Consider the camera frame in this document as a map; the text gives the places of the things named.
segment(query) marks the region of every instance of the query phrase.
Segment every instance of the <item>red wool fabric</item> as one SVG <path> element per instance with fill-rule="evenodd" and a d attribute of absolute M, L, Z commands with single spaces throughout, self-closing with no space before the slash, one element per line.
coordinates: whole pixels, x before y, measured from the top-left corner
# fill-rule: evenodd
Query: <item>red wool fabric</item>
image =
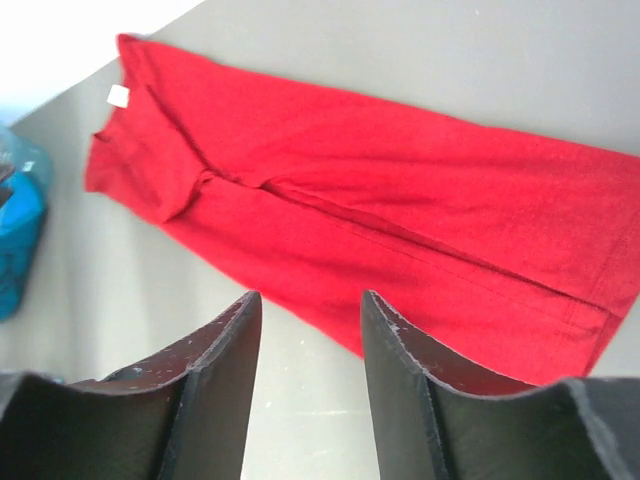
<path fill-rule="evenodd" d="M 86 188 L 357 354 L 374 289 L 545 384 L 588 373 L 640 291 L 638 158 L 118 45 L 129 105 Z"/>

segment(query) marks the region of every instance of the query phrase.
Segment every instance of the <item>white wall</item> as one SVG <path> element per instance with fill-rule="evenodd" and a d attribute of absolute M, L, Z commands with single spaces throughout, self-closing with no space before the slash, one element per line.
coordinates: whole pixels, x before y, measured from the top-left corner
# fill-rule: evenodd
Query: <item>white wall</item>
<path fill-rule="evenodd" d="M 202 0 L 0 0 L 0 123 L 113 60 L 115 35 L 152 33 Z"/>

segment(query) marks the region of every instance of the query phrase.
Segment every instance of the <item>red skirt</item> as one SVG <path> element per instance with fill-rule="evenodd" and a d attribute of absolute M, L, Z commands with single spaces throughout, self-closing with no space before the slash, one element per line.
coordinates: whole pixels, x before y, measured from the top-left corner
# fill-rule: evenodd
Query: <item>red skirt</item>
<path fill-rule="evenodd" d="M 638 158 L 118 43 L 129 104 L 87 190 L 357 354 L 373 289 L 548 383 L 588 373 L 640 291 Z"/>

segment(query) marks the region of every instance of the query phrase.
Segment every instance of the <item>red garment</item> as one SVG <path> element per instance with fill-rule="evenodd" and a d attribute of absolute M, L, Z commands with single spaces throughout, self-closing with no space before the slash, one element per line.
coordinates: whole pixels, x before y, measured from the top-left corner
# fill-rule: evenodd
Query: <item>red garment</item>
<path fill-rule="evenodd" d="M 640 291 L 635 157 L 118 42 L 129 106 L 86 188 L 353 352 L 374 289 L 547 383 L 586 374 Z"/>

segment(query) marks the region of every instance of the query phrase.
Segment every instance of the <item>clothing label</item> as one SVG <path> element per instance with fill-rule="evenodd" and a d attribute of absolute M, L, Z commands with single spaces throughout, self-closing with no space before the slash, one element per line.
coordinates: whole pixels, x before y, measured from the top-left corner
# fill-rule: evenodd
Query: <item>clothing label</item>
<path fill-rule="evenodd" d="M 122 85 L 112 85 L 107 103 L 120 108 L 127 108 L 129 105 L 129 89 Z"/>

